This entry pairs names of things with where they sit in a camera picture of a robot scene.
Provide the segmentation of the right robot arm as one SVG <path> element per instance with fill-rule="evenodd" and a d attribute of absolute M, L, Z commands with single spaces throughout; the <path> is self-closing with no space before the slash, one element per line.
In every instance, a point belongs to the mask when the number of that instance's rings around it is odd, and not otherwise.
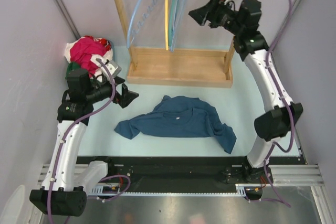
<path fill-rule="evenodd" d="M 234 10 L 228 0 L 210 0 L 188 14 L 200 26 L 223 27 L 233 34 L 235 51 L 253 75 L 265 109 L 264 114 L 254 120 L 257 137 L 237 176 L 248 183 L 270 178 L 267 166 L 270 154 L 281 138 L 294 133 L 303 106 L 294 103 L 286 93 L 275 71 L 268 44 L 258 31 L 261 2 L 243 0 L 239 10 Z"/>

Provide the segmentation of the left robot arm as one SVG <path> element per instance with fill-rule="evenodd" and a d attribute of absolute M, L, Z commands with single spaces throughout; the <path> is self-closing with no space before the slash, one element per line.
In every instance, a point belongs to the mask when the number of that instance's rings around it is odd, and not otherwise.
<path fill-rule="evenodd" d="M 57 139 L 51 163 L 41 187 L 33 189 L 29 196 L 30 202 L 49 218 L 80 216 L 97 183 L 122 179 L 108 158 L 92 160 L 75 176 L 80 143 L 90 117 L 110 103 L 125 108 L 139 96 L 129 91 L 125 80 L 118 77 L 119 67 L 108 63 L 102 65 L 101 71 L 102 81 L 83 68 L 71 70 L 67 75 L 68 88 L 57 112 Z"/>

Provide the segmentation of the light blue wire hanger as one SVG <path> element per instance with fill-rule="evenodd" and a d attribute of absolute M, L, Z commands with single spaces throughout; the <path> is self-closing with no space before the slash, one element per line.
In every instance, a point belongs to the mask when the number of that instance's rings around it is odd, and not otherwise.
<path fill-rule="evenodd" d="M 177 3 L 177 11 L 176 11 L 176 16 L 175 16 L 175 26 L 174 26 L 174 38 L 173 38 L 172 48 L 169 49 L 170 52 L 174 52 L 174 49 L 176 46 L 177 35 L 179 33 L 179 28 L 182 23 L 186 2 L 187 0 L 178 0 L 178 3 Z"/>

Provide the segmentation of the blue t-shirt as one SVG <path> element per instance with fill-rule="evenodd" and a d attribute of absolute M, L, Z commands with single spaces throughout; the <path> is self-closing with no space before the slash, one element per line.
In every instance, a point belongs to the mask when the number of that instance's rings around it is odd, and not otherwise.
<path fill-rule="evenodd" d="M 152 112 L 121 121 L 114 131 L 127 139 L 139 133 L 156 137 L 213 137 L 224 151 L 233 151 L 237 137 L 217 110 L 199 98 L 165 95 Z"/>

